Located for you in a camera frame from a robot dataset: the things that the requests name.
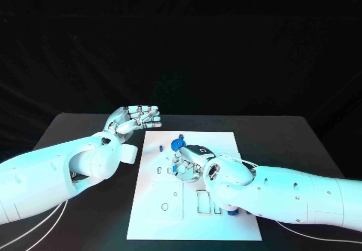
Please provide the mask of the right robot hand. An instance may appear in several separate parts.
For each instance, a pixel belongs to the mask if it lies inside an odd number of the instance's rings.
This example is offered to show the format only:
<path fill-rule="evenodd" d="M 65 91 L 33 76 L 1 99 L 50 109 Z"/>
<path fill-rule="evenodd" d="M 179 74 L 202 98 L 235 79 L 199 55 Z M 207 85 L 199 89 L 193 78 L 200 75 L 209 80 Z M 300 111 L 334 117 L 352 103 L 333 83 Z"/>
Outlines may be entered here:
<path fill-rule="evenodd" d="M 199 145 L 186 145 L 174 152 L 171 159 L 171 174 L 183 182 L 199 180 L 209 161 L 216 158 L 215 153 Z"/>

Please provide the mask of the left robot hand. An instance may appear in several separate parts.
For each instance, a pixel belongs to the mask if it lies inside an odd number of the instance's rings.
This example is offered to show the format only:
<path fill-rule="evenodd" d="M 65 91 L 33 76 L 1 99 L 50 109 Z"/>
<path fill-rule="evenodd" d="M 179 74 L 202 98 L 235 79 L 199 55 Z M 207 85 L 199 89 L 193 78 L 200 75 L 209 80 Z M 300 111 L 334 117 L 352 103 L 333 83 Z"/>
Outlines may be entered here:
<path fill-rule="evenodd" d="M 125 135 L 135 130 L 160 127 L 158 107 L 137 105 L 119 107 L 112 112 L 105 122 L 104 131 Z"/>

